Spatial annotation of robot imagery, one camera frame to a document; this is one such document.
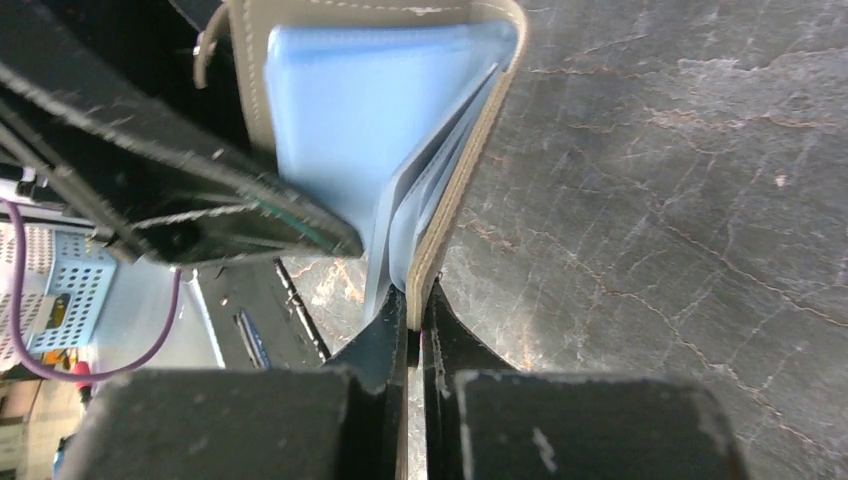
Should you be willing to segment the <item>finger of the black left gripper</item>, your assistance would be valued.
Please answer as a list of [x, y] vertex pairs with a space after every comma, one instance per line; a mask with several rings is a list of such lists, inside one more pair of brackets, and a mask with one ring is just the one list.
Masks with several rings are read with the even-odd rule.
[[356, 257], [355, 229], [281, 179], [243, 118], [227, 33], [194, 84], [214, 1], [5, 1], [1, 176], [125, 260]]

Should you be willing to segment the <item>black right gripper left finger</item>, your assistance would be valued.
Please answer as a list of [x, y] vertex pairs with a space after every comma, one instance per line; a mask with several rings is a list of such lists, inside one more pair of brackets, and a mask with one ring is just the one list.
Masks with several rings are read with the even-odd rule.
[[95, 396], [63, 479], [403, 479], [404, 295], [317, 368], [141, 370]]

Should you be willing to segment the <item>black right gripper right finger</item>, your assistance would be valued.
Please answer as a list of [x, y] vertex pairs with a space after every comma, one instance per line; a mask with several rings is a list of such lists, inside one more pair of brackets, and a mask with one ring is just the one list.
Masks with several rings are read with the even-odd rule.
[[687, 378], [524, 372], [432, 289], [421, 339], [432, 479], [745, 479], [717, 398]]

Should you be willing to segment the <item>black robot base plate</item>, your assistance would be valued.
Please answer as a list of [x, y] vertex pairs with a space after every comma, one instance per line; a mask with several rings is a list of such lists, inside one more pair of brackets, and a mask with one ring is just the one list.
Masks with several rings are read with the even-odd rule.
[[313, 368], [331, 357], [281, 259], [204, 267], [194, 274], [222, 367]]

